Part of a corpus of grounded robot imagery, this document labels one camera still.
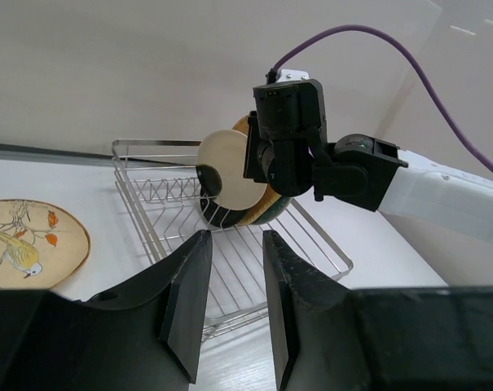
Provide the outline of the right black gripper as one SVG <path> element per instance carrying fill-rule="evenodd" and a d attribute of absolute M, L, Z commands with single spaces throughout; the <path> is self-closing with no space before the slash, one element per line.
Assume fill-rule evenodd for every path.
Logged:
<path fill-rule="evenodd" d="M 306 193 L 312 187 L 310 148 L 328 143 L 321 83 L 308 79 L 256 86 L 253 97 L 244 177 L 282 196 Z"/>

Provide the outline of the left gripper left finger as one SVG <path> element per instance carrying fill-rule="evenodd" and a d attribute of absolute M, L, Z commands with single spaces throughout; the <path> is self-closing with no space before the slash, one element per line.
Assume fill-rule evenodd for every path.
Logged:
<path fill-rule="evenodd" d="M 0 290 L 0 390 L 188 389 L 198 372 L 212 254 L 212 235 L 197 231 L 88 301 Z"/>

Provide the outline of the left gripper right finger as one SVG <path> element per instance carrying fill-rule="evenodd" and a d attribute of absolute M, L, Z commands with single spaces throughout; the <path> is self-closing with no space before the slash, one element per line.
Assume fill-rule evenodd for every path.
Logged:
<path fill-rule="evenodd" d="M 351 290 L 262 236 L 279 390 L 493 390 L 493 287 Z"/>

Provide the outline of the woven bamboo square tray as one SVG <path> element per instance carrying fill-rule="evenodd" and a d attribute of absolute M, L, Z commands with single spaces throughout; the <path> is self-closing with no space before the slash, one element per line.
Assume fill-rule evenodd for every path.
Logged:
<path fill-rule="evenodd" d="M 240 131 L 242 134 L 249 135 L 249 116 L 239 119 L 232 129 Z M 254 224 L 266 211 L 275 205 L 281 199 L 281 195 L 276 193 L 270 185 L 267 185 L 262 198 L 250 208 L 246 215 L 238 223 L 239 226 Z"/>

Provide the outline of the cream plate black spot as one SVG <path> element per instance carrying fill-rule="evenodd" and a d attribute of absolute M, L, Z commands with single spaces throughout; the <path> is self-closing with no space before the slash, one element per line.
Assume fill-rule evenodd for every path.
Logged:
<path fill-rule="evenodd" d="M 196 155 L 196 172 L 203 190 L 217 205 L 230 210 L 253 207 L 266 184 L 243 177 L 247 136 L 236 130 L 208 135 Z"/>

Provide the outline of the black round plate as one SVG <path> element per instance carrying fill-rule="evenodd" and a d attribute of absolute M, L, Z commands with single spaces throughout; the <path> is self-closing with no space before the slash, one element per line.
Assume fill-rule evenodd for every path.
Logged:
<path fill-rule="evenodd" d="M 207 223 L 217 228 L 237 225 L 247 213 L 246 210 L 232 210 L 218 205 L 203 187 L 200 188 L 199 205 Z"/>

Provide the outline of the beige bird pattern plate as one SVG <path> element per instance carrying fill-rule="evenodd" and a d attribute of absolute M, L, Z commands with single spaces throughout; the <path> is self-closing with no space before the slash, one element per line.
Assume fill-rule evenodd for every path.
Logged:
<path fill-rule="evenodd" d="M 88 230 L 70 212 L 37 200 L 0 200 L 0 289 L 53 288 L 90 255 Z"/>

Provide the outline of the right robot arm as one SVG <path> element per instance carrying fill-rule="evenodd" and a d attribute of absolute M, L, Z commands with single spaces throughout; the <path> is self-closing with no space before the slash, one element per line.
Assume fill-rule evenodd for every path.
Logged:
<path fill-rule="evenodd" d="M 413 217 L 493 244 L 493 181 L 392 143 L 326 135 L 321 84 L 285 81 L 253 90 L 244 177 L 281 196 L 309 190 L 361 209 Z"/>

